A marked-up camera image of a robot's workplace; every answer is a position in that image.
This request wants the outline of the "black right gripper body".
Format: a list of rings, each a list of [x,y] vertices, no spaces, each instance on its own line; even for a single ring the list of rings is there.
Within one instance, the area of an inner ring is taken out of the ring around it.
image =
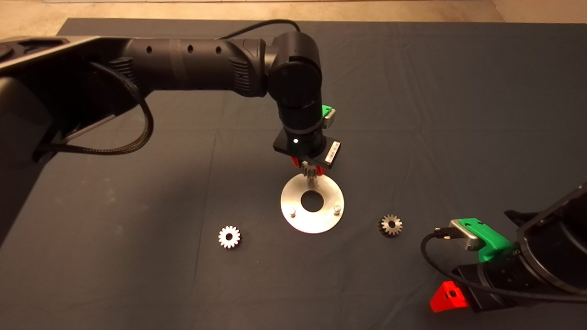
[[[524,257],[498,257],[493,261],[460,265],[452,274],[464,280],[508,291],[528,290],[528,269]],[[458,285],[474,313],[489,313],[517,307],[528,307],[528,301],[510,298]]]

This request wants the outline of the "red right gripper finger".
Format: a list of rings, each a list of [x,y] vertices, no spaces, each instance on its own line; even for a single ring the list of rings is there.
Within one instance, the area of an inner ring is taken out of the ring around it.
[[[453,280],[444,281],[429,302],[434,313],[469,307],[467,299]]]

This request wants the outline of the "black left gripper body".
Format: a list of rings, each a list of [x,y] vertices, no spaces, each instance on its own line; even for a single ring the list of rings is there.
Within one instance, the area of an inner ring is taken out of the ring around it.
[[[342,150],[342,143],[324,136],[321,130],[309,134],[293,134],[282,129],[273,142],[273,149],[290,158],[300,158],[308,165],[331,169]]]

